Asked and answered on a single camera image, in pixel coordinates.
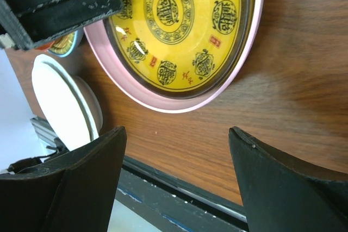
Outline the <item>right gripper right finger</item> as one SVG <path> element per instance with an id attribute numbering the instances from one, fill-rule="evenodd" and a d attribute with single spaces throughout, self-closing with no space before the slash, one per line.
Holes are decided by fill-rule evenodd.
<path id="1" fill-rule="evenodd" d="M 250 231 L 347 231 L 347 173 L 301 160 L 238 127 L 228 138 Z"/>

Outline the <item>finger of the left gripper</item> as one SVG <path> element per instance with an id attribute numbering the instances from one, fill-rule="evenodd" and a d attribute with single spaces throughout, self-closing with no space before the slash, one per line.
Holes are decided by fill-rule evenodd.
<path id="1" fill-rule="evenodd" d="M 121 9 L 121 0 L 1 0 L 1 48 L 36 49 Z"/>

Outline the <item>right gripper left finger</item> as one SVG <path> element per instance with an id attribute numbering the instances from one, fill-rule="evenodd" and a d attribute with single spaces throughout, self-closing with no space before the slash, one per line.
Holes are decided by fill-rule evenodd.
<path id="1" fill-rule="evenodd" d="M 1 231 L 107 231 L 125 155 L 117 127 L 16 174 L 1 175 Z"/>

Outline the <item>pink plate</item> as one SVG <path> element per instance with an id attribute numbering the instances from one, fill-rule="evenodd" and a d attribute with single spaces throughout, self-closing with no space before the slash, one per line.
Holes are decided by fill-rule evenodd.
<path id="1" fill-rule="evenodd" d="M 221 94 L 237 76 L 249 52 L 262 16 L 264 0 L 254 0 L 254 8 L 250 29 L 237 63 L 233 66 L 231 73 L 221 85 L 214 87 L 211 91 L 195 98 L 174 99 L 158 95 L 142 86 L 122 66 L 108 39 L 107 32 L 102 20 L 99 20 L 84 28 L 86 38 L 99 64 L 113 81 L 113 83 L 129 98 L 151 110 L 168 114 L 179 114 L 190 112 L 203 107 Z"/>

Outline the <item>yellow patterned plate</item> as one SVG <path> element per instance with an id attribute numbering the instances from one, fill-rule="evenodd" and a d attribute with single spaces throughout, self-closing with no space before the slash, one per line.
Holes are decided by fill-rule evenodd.
<path id="1" fill-rule="evenodd" d="M 254 0 L 121 0 L 104 26 L 122 65 L 146 89 L 190 99 L 222 84 L 246 41 Z"/>

